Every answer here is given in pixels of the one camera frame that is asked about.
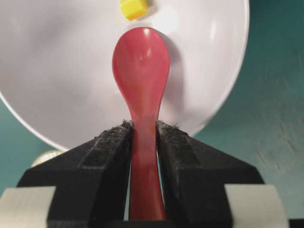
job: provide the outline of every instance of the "spoon handle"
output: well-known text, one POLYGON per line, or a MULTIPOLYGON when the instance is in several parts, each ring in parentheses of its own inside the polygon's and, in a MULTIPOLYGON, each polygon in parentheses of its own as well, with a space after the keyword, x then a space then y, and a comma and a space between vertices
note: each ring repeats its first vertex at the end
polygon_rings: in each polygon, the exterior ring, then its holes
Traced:
POLYGON ((129 220, 166 220, 157 170, 155 121, 135 122, 129 220))

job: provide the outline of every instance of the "yellow block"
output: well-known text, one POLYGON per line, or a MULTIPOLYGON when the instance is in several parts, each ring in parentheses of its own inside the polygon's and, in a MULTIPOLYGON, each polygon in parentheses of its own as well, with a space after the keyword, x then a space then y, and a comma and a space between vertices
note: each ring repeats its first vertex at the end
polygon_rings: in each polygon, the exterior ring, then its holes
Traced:
POLYGON ((129 20, 138 18, 148 12, 146 0, 120 0, 120 9, 129 20))

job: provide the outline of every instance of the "plastic spoon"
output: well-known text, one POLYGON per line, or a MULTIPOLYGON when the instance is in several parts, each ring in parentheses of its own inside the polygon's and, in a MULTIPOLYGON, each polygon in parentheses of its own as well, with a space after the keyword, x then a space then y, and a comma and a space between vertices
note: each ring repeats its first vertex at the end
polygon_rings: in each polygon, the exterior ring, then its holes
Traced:
POLYGON ((156 30, 134 28, 118 40, 112 64, 135 125, 129 220, 165 220, 155 122, 170 68, 167 47, 156 30))

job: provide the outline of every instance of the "white plate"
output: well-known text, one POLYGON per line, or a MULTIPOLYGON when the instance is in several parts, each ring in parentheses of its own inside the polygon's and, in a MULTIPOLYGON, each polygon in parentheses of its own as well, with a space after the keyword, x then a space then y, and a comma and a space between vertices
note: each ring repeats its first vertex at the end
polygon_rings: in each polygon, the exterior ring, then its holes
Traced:
POLYGON ((118 0, 2 0, 0 97, 36 136, 66 150, 130 119, 111 60, 139 26, 167 36, 171 70, 160 119, 194 134, 221 107, 247 43, 248 0, 150 0, 129 22, 118 0))

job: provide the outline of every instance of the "spoon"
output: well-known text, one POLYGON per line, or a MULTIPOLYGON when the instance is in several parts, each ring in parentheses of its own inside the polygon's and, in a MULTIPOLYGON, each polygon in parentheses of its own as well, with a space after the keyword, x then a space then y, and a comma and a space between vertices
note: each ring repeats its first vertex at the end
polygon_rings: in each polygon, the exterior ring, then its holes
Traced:
POLYGON ((165 220, 156 121, 170 68, 167 47, 156 30, 131 29, 116 44, 112 68, 134 122, 129 220, 165 220))

